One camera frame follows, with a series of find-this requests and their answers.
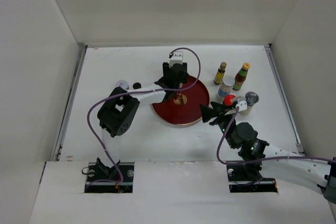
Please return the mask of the red-lid chili sauce jar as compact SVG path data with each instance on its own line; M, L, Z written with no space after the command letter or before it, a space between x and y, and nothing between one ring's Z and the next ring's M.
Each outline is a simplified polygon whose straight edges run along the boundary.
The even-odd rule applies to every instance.
M224 106L235 106L237 104L237 97L233 94L229 94L223 99Z

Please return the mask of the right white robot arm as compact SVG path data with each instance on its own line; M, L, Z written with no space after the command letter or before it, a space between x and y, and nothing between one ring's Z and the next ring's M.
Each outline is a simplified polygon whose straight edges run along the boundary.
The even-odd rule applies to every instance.
M236 123L238 113L249 107L244 98L235 98L231 105L212 102L201 104L202 121L217 125L222 131L216 157L226 167L238 166L252 182L274 178L309 188L328 202L335 203L335 159L302 156L285 151L258 138L258 133L247 122ZM238 150L239 161L220 158L220 148L227 142L231 149Z

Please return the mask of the silver-lid blue-label jar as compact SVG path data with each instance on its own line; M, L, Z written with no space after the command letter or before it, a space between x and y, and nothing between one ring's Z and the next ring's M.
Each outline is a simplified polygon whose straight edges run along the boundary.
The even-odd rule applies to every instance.
M222 79L222 82L218 88L218 91L217 91L217 97L218 98L224 98L226 97L227 95L230 94L233 86L235 84L235 78L232 77L232 76L225 76L223 79Z

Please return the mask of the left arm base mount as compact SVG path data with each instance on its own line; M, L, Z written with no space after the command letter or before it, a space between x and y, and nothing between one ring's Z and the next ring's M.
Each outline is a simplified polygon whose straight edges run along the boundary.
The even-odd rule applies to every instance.
M86 182L84 193L93 194L126 194L133 192L134 163L117 163L123 176L123 181L117 169L112 166L106 166L97 158L95 163L89 163L87 167L81 170L85 175Z

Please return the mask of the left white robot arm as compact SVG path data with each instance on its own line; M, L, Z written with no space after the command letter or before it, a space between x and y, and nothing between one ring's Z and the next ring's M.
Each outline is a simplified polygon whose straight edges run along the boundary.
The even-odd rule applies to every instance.
M187 77L187 63L169 65L165 62L163 77L148 87L137 89L139 94L131 94L132 90L121 87L116 87L112 91L111 96L116 94L122 96L104 102L97 117L102 128L102 142L106 146L112 145L109 154L115 155L113 160L116 164L120 161L121 142L113 138L123 135L130 128L139 108L172 99L176 95L176 89L187 83Z

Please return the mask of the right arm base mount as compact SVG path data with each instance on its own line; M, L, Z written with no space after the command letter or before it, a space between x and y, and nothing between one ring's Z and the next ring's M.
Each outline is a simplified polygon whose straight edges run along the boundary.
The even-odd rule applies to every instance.
M227 165L227 178L231 193L277 193L274 178L262 177L261 162L256 164Z

